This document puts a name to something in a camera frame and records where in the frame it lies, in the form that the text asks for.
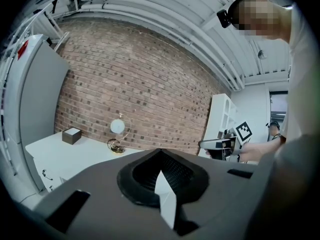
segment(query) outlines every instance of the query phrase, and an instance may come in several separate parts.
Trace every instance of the black drawer handle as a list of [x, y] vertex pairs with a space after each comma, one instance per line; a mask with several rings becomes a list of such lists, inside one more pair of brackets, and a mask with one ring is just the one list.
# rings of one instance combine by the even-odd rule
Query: black drawer handle
[[53, 181], [53, 180], [54, 180], [53, 178], [48, 178], [48, 177], [46, 176], [46, 170], [42, 170], [42, 175], [43, 175], [45, 178], [47, 178], [48, 180], [50, 180], [50, 181]]

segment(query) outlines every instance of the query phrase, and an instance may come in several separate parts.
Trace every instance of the shelving unit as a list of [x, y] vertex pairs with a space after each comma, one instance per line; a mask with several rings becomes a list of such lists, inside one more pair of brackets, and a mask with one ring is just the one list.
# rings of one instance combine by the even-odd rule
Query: shelving unit
[[[226, 94], [212, 96], [212, 103], [208, 123], [203, 140], [220, 138], [225, 129], [230, 129], [237, 121], [237, 107]], [[207, 157], [204, 149], [200, 149], [199, 156]]]

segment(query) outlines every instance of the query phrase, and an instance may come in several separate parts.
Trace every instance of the brown box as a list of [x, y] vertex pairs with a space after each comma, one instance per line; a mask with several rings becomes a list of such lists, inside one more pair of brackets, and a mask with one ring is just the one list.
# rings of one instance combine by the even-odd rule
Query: brown box
[[73, 145], [81, 138], [81, 130], [71, 127], [62, 132], [62, 141]]

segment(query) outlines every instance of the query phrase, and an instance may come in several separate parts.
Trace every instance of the brick wall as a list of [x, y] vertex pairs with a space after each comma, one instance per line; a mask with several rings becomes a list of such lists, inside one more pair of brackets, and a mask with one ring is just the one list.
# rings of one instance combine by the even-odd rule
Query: brick wall
[[212, 95], [230, 95], [210, 69], [140, 26], [94, 18], [60, 26], [70, 32], [59, 50], [70, 70], [58, 100], [57, 132], [74, 126], [107, 142], [115, 137], [110, 123], [123, 113], [132, 119], [132, 129], [122, 145], [198, 153]]

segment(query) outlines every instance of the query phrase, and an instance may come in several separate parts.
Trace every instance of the drawer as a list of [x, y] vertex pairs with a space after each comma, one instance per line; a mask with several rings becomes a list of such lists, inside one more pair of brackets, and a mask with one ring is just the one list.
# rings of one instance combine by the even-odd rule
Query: drawer
[[59, 176], [52, 173], [50, 169], [48, 169], [47, 166], [44, 166], [43, 163], [41, 163], [40, 161], [34, 159], [34, 164], [48, 192], [53, 191], [55, 188], [59, 187], [63, 183]]

